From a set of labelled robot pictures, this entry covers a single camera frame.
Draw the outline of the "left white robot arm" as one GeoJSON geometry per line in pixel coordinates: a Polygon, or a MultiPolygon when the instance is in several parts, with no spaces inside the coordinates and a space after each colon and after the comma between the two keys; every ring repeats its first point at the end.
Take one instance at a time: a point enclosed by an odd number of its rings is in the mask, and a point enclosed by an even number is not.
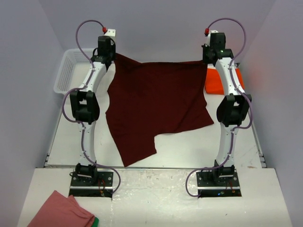
{"type": "Polygon", "coordinates": [[[98,182],[97,160],[94,151],[94,132],[100,115],[96,91],[109,66],[116,57],[116,43],[110,36],[98,38],[98,47],[90,58],[91,67],[82,86],[70,93],[71,112],[81,125],[81,155],[72,173],[71,186],[93,186],[98,182]]]}

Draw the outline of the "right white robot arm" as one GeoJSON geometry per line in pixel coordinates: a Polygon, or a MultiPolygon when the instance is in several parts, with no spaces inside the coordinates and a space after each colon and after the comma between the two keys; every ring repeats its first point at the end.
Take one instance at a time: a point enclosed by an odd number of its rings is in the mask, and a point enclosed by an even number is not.
{"type": "Polygon", "coordinates": [[[238,79],[233,53],[225,47],[225,34],[207,28],[205,36],[206,43],[202,46],[203,61],[212,64],[217,70],[224,98],[216,111],[221,127],[218,155],[214,166],[210,170],[201,171],[201,175],[205,182],[223,186],[235,177],[234,144],[249,111],[251,95],[245,94],[238,79]]]}

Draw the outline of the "dark red t-shirt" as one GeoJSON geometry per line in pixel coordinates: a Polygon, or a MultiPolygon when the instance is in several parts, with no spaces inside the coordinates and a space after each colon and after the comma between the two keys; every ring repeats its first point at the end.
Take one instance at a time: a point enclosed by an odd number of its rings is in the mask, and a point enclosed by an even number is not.
{"type": "Polygon", "coordinates": [[[140,63],[121,54],[107,90],[107,124],[124,166],[156,153],[155,136],[213,124],[202,61],[140,63]]]}

